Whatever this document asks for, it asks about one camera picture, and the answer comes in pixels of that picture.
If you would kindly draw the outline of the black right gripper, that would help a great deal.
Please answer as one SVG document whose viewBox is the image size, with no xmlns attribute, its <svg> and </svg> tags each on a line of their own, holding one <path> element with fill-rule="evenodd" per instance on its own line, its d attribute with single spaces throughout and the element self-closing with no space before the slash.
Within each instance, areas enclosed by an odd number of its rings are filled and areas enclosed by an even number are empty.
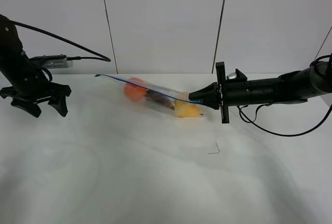
<svg viewBox="0 0 332 224">
<path fill-rule="evenodd" d="M 215 67 L 218 83 L 211 83 L 203 89 L 189 93 L 188 98 L 190 100 L 203 100 L 202 105 L 214 110 L 221 108 L 222 124 L 226 124 L 229 123 L 230 106 L 248 104 L 247 77 L 236 68 L 237 79 L 227 80 L 225 62 L 217 62 Z"/>
</svg>

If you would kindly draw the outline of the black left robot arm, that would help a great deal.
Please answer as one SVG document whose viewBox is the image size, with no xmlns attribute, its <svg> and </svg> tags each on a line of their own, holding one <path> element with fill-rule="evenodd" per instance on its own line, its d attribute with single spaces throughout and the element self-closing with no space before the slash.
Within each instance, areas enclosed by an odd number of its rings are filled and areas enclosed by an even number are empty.
<svg viewBox="0 0 332 224">
<path fill-rule="evenodd" d="M 38 118 L 42 112 L 39 103 L 47 102 L 60 116 L 67 115 L 66 98 L 72 92 L 70 87 L 52 82 L 52 74 L 43 67 L 43 60 L 27 57 L 15 25 L 3 15 L 1 73 L 11 84 L 1 89 L 1 97 L 12 98 L 11 106 Z"/>
</svg>

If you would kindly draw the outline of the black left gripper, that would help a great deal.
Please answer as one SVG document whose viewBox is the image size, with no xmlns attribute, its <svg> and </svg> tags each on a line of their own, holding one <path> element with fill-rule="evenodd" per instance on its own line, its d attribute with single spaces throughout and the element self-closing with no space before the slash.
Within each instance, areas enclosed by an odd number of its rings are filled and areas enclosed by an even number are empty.
<svg viewBox="0 0 332 224">
<path fill-rule="evenodd" d="M 11 58 L 1 57 L 1 72 L 11 83 L 10 87 L 1 89 L 1 97 L 13 98 L 11 106 L 21 109 L 35 118 L 42 111 L 34 102 L 50 98 L 48 105 L 62 117 L 68 113 L 66 97 L 70 96 L 68 85 L 52 82 L 51 73 L 43 67 L 46 62 L 60 61 L 64 55 L 51 55 L 27 58 L 26 55 L 14 55 Z"/>
</svg>

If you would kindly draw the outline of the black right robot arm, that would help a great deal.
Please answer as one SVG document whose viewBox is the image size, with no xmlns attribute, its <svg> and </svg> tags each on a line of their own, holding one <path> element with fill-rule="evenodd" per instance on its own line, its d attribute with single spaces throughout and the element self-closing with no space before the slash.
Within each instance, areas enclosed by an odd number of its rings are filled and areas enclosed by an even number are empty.
<svg viewBox="0 0 332 224">
<path fill-rule="evenodd" d="M 239 70 L 226 75 L 224 62 L 216 63 L 217 81 L 192 92 L 197 104 L 220 110 L 222 123 L 229 123 L 229 107 L 260 104 L 299 104 L 331 93 L 331 62 L 315 61 L 309 68 L 275 78 L 248 80 Z"/>
</svg>

